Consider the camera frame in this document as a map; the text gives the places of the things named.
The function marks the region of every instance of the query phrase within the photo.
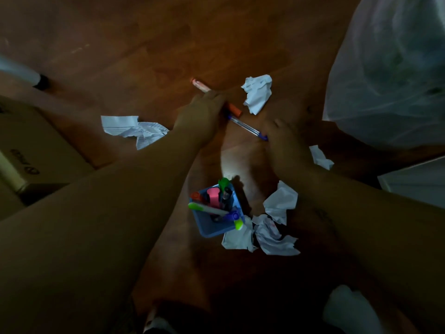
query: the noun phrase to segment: pink highlighter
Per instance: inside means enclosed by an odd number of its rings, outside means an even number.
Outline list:
[[[219,187],[211,187],[207,190],[210,199],[210,206],[219,208]]]

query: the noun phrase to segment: hand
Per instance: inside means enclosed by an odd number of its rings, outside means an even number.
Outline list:
[[[296,184],[296,179],[304,178],[316,167],[309,147],[280,119],[266,120],[264,133],[269,139],[266,147],[270,164],[278,178],[287,185]]]
[[[197,138],[200,145],[208,143],[218,128],[218,114],[226,98],[215,91],[193,97],[190,104],[182,107],[173,130],[185,131]]]

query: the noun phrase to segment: clear pen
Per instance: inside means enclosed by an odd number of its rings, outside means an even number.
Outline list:
[[[231,120],[233,123],[241,126],[242,128],[245,128],[247,131],[253,133],[255,136],[260,137],[264,141],[268,141],[267,136],[263,136],[258,130],[252,128],[250,125],[247,125],[246,123],[241,122],[238,118],[233,117],[233,115],[228,114],[227,118]]]

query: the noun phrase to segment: box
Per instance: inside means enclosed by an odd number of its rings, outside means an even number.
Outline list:
[[[19,197],[0,179],[0,222],[23,208]]]
[[[32,106],[0,96],[0,175],[26,204],[93,168]]]
[[[232,190],[232,199],[233,199],[232,208],[233,207],[238,208],[242,222],[245,223],[246,221],[244,220],[244,214],[242,213],[242,208],[241,205],[239,204],[238,197],[236,196],[235,189],[233,188],[232,183],[230,183],[228,186]],[[208,189],[210,189],[210,187],[208,187],[207,189],[200,190],[198,192],[201,196],[205,197],[207,195]],[[197,227],[199,229],[199,233],[201,234],[201,236],[205,238],[211,238],[219,234],[235,230],[235,224],[233,221],[221,221],[215,223],[211,219],[210,215],[206,212],[192,210],[192,213],[193,217],[195,218]]]

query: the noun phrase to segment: cardboard box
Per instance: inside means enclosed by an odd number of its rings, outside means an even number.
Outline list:
[[[0,96],[0,175],[26,204],[93,171],[32,106]]]
[[[0,179],[0,222],[23,208],[19,197]]]

